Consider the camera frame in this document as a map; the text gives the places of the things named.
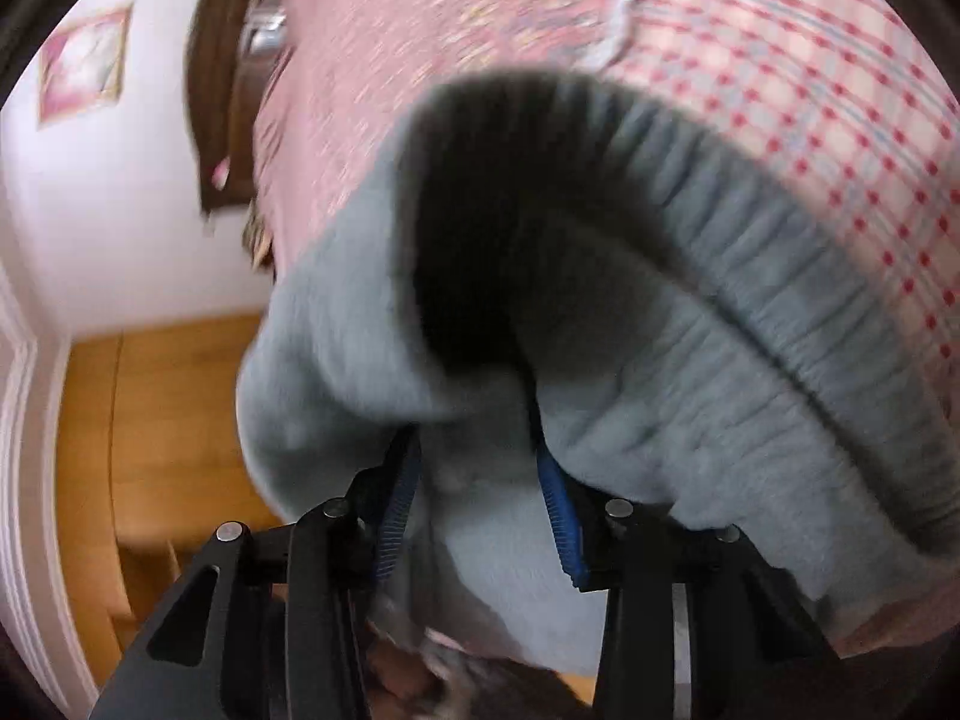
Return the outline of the grey fleece pants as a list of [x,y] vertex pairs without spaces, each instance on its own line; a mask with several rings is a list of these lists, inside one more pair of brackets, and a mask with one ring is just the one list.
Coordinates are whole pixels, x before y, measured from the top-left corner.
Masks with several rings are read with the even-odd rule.
[[433,89],[272,294],[236,392],[298,518],[411,424],[423,472],[373,621],[592,673],[527,430],[581,483],[737,525],[825,631],[958,571],[958,450],[872,281],[708,128],[584,75]]

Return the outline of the grey fluffy robe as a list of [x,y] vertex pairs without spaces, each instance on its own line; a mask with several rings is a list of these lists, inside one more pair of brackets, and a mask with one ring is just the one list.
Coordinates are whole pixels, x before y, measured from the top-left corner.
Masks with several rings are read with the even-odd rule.
[[371,629],[364,678],[373,718],[592,717],[592,709],[553,671],[473,655],[439,635],[405,647]]

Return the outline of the orange wooden wardrobe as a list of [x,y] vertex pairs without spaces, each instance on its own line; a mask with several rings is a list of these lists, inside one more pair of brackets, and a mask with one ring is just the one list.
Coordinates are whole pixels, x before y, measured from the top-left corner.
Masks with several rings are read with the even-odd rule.
[[236,379],[259,325],[256,314],[218,317],[70,349],[55,522],[96,684],[220,523],[277,525],[244,470],[236,429]]

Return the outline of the clothes pile on nightstand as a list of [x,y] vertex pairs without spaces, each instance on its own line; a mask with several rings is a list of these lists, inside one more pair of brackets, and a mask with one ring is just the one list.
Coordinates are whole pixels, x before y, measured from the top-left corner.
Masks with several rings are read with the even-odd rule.
[[257,202],[251,202],[247,207],[241,244],[254,270],[275,270],[274,236]]

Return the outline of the dark wooden headboard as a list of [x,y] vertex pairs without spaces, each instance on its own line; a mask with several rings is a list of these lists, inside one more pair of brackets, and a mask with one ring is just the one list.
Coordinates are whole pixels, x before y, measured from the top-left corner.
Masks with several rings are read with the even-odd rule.
[[283,0],[197,2],[184,85],[205,215],[256,198],[254,124],[285,43]]

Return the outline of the pink floral bed cover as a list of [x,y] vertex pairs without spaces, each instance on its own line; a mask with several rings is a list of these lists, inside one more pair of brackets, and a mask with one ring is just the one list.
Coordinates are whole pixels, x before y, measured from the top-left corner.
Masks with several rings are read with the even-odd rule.
[[[285,5],[290,44],[254,140],[278,281],[433,89],[506,71],[589,76],[708,128],[814,216],[877,289],[958,450],[958,106],[884,0]],[[957,616],[958,571],[827,634],[861,652]]]

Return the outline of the framed wedding photo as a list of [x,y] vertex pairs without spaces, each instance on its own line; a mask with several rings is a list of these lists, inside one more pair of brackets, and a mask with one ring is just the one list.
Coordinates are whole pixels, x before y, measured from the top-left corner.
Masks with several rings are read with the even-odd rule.
[[39,125],[112,106],[124,87],[133,4],[98,11],[57,28],[39,50]]

